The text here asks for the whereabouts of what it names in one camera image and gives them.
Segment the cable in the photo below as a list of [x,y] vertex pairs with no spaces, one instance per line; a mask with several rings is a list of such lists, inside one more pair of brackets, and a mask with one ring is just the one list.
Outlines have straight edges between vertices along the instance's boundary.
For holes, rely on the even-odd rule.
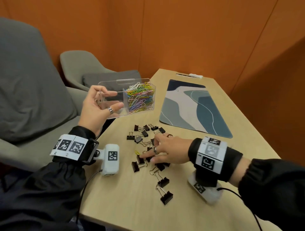
[[94,174],[89,178],[89,180],[87,181],[87,183],[85,184],[85,187],[84,187],[84,189],[83,189],[83,192],[81,193],[81,199],[80,199],[78,211],[77,211],[77,214],[76,214],[76,220],[75,220],[75,223],[76,223],[76,224],[78,223],[79,212],[80,212],[80,209],[81,209],[81,201],[82,201],[82,199],[83,199],[83,196],[84,196],[86,187],[87,187],[89,181],[90,181],[97,173],[102,172],[102,171],[103,171],[103,170],[101,169],[101,170],[98,170],[96,173],[94,173]]
[[[234,192],[234,191],[231,190],[231,189],[227,189],[227,188],[218,188],[217,191],[219,191],[219,190],[227,190],[227,191],[230,191],[230,192],[234,193],[236,196],[238,196],[240,199],[242,199],[242,197],[241,197],[240,195],[238,195],[236,192]],[[257,223],[257,225],[258,225],[258,227],[259,227],[259,229],[260,229],[260,231],[263,231],[263,230],[262,230],[262,227],[260,226],[260,223],[258,222],[258,219],[257,219],[256,215],[255,215],[252,211],[251,211],[251,213],[253,214],[253,216],[254,216],[254,218],[255,218],[255,220],[256,220],[256,223]]]

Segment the clear acrylic box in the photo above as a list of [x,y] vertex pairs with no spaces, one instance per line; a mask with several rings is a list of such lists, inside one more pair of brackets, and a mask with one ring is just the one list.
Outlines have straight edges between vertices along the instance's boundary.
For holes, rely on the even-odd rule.
[[[137,90],[127,91],[135,84],[144,84],[141,85],[142,89],[146,86],[148,89],[142,93],[137,92]],[[155,108],[156,86],[151,84],[150,79],[103,81],[99,82],[99,85],[105,86],[109,91],[108,94],[100,92],[101,97],[97,103],[102,110],[118,102],[124,103],[122,109],[114,112],[107,119],[152,111]]]

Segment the silver ring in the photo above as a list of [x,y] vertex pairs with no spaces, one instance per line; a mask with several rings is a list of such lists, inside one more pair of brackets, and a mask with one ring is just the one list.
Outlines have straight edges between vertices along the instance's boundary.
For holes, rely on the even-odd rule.
[[110,115],[112,115],[112,114],[113,114],[112,108],[111,108],[111,107],[108,107],[107,109],[110,111]]
[[158,153],[157,153],[157,147],[153,147],[153,152],[154,152],[155,154],[158,155]]

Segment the wall seam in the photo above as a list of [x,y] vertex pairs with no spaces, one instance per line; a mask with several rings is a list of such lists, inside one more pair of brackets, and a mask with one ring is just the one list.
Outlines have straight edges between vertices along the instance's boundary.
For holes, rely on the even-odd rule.
[[10,19],[13,19],[13,18],[12,18],[12,15],[11,15],[11,12],[9,11],[9,5],[7,4],[6,0],[3,0],[3,3],[4,3],[4,5],[5,5],[5,8],[6,8],[6,10],[7,10],[7,13],[9,14],[9,18],[10,18]]
[[248,57],[248,59],[247,59],[245,65],[244,65],[243,69],[242,69],[242,71],[241,71],[239,77],[237,78],[237,80],[236,80],[236,82],[235,82],[235,85],[234,85],[233,89],[232,89],[231,92],[229,93],[229,96],[231,96],[232,93],[233,93],[233,91],[235,90],[235,87],[236,87],[236,85],[237,85],[237,83],[238,83],[240,77],[242,76],[242,74],[243,74],[243,72],[244,72],[244,70],[245,70],[245,68],[246,68],[246,66],[247,66],[247,64],[248,64],[248,62],[249,62],[249,60],[250,60],[250,58],[251,58],[251,56],[252,56],[252,54],[253,54],[253,52],[254,52],[254,49],[255,49],[256,45],[258,44],[258,41],[260,40],[260,38],[261,38],[261,36],[262,36],[262,34],[263,34],[264,30],[265,30],[265,27],[266,27],[266,25],[267,25],[269,19],[271,18],[271,15],[272,15],[272,13],[273,13],[273,11],[274,11],[274,9],[275,9],[277,3],[278,3],[278,0],[276,0],[275,4],[274,4],[274,6],[273,6],[273,8],[272,8],[272,10],[271,10],[271,12],[270,12],[270,15],[269,15],[269,17],[267,18],[266,23],[265,23],[265,25],[263,26],[263,29],[262,29],[262,31],[260,32],[260,35],[258,36],[258,38],[257,38],[257,40],[256,40],[256,42],[255,42],[255,44],[254,44],[254,46],[253,46],[253,49],[252,49],[252,51],[251,51],[251,53],[250,53],[250,55],[249,55],[249,57]]
[[138,60],[138,70],[140,70],[140,61],[141,61],[141,53],[142,53],[142,37],[143,37],[143,24],[144,24],[144,10],[145,10],[145,0],[143,0],[143,14],[142,14],[142,26],[141,26],[140,54],[139,54],[139,60]]

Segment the wooden table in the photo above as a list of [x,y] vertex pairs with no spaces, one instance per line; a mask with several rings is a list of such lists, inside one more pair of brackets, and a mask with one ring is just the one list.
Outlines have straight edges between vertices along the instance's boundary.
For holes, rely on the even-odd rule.
[[[170,179],[166,191],[174,194],[173,199],[164,206],[160,201],[160,193],[155,189],[157,178],[149,174],[152,164],[134,173],[131,162],[136,161],[135,150],[140,153],[146,148],[132,140],[126,140],[134,125],[153,124],[162,126],[167,132],[181,138],[195,139],[206,133],[187,130],[162,124],[159,115],[166,89],[170,79],[180,80],[207,87],[221,115],[233,134],[233,138],[209,135],[223,141],[244,154],[247,158],[279,158],[270,145],[253,127],[243,113],[237,108],[227,94],[214,79],[194,79],[177,76],[176,72],[159,69],[151,78],[156,85],[155,110],[116,119],[98,139],[100,146],[118,144],[120,146],[120,172],[115,176],[95,176],[87,186],[81,207],[81,214],[89,221],[113,226],[117,229],[134,231],[162,230],[253,230],[258,226],[250,210],[243,201],[233,193],[224,191],[217,204],[210,206],[192,189],[187,182],[188,176],[194,171],[192,163],[172,164],[161,172],[163,177]],[[148,131],[148,141],[153,138]],[[86,166],[87,179],[99,170],[100,162]],[[229,183],[220,182],[223,187],[238,192]],[[263,230],[280,230],[270,222],[260,220]]]

